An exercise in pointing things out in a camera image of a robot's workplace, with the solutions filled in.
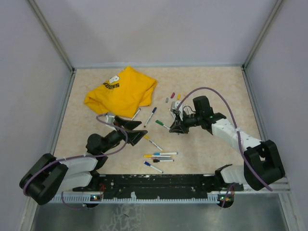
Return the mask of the green cap marker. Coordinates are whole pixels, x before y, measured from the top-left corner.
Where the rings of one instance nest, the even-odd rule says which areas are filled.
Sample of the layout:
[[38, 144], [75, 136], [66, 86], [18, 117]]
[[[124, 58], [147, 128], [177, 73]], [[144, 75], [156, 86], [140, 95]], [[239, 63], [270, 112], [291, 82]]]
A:
[[165, 125], [162, 121], [156, 120], [155, 122], [156, 122], [157, 124], [159, 124], [159, 125], [165, 127], [166, 129], [170, 130], [170, 128], [169, 128], [167, 125]]

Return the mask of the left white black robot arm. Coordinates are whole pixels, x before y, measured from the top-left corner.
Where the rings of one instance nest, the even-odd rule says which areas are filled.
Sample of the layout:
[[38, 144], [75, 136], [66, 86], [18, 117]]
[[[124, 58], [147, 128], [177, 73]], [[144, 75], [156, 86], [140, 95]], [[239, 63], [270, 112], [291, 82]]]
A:
[[100, 118], [100, 115], [96, 117], [113, 130], [106, 136], [91, 134], [84, 154], [63, 158], [56, 158], [51, 153], [42, 155], [19, 182], [25, 196], [38, 205], [45, 205], [55, 195], [74, 188], [98, 189], [100, 179], [93, 172], [105, 164], [108, 156], [122, 151], [128, 144], [136, 145], [148, 133], [147, 130], [136, 129], [140, 121], [118, 116], [106, 121]]

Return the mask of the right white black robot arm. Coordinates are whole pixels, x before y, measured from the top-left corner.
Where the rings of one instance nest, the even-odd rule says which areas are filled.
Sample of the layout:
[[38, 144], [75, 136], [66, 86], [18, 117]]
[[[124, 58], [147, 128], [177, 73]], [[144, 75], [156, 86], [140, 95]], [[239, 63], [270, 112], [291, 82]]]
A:
[[285, 176], [284, 167], [275, 142], [254, 138], [236, 128], [222, 113], [214, 113], [206, 96], [193, 99], [195, 111], [187, 114], [180, 101], [172, 102], [170, 111], [174, 122], [171, 133], [187, 134], [192, 127], [200, 126], [213, 136], [224, 140], [238, 151], [244, 160], [241, 166], [226, 165], [218, 169], [215, 185], [227, 190], [232, 183], [248, 184], [259, 191]]

